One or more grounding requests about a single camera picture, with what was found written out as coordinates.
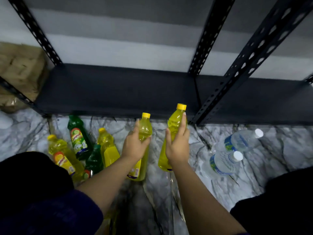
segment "forearm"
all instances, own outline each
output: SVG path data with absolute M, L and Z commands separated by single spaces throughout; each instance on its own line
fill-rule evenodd
M 245 229 L 207 190 L 188 163 L 172 163 L 190 235 L 235 235 Z
M 88 195 L 99 206 L 103 214 L 106 214 L 116 193 L 135 163 L 131 158 L 121 157 L 78 186 L 77 189 Z

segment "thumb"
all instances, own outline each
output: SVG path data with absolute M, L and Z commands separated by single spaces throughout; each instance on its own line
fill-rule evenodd
M 168 146 L 172 145 L 172 137 L 171 137 L 170 130 L 168 128 L 165 130 L 165 139 L 166 139 L 166 145 Z
M 152 139 L 152 136 L 149 136 L 145 141 L 143 141 L 143 142 L 141 143 L 141 145 L 143 145 L 144 148 L 146 149 L 147 146 L 150 144 L 151 139 Z

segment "marble floor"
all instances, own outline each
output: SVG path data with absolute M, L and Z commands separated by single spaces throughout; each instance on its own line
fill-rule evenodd
M 10 115 L 14 124 L 0 129 L 0 161 L 24 151 L 37 150 L 47 154 L 47 136 L 50 133 L 70 142 L 68 117 L 53 116 L 48 123 L 31 109 Z M 133 128 L 135 119 L 81 117 L 85 129 L 95 142 L 98 129 L 105 127 L 114 136 L 121 153 L 123 141 Z M 125 180 L 114 205 L 128 214 L 127 232 L 136 234 L 188 234 L 180 203 L 179 191 L 173 173 L 157 166 L 165 138 L 166 121 L 152 120 L 153 135 L 149 149 L 146 179 L 143 182 Z M 233 177 L 212 179 L 201 169 L 211 154 L 211 147 L 225 136 L 238 130 L 260 127 L 264 137 L 260 146 L 245 153 L 239 173 Z M 189 164 L 208 190 L 227 209 L 237 201 L 263 193 L 266 182 L 281 174 L 313 165 L 313 127 L 214 125 L 189 126 Z

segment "black shelf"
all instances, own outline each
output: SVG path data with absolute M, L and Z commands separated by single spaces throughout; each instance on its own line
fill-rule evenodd
M 220 79 L 197 77 L 202 104 Z M 211 120 L 203 123 L 313 125 L 312 99 L 313 88 L 303 81 L 248 78 L 225 99 Z
M 168 118 L 177 103 L 191 119 L 199 109 L 188 73 L 61 64 L 51 71 L 35 104 L 45 114 Z

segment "dark blue sleeve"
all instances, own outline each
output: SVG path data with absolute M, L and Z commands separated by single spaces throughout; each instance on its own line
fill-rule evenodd
M 0 221 L 1 234 L 94 235 L 103 221 L 99 207 L 78 190 L 27 206 Z

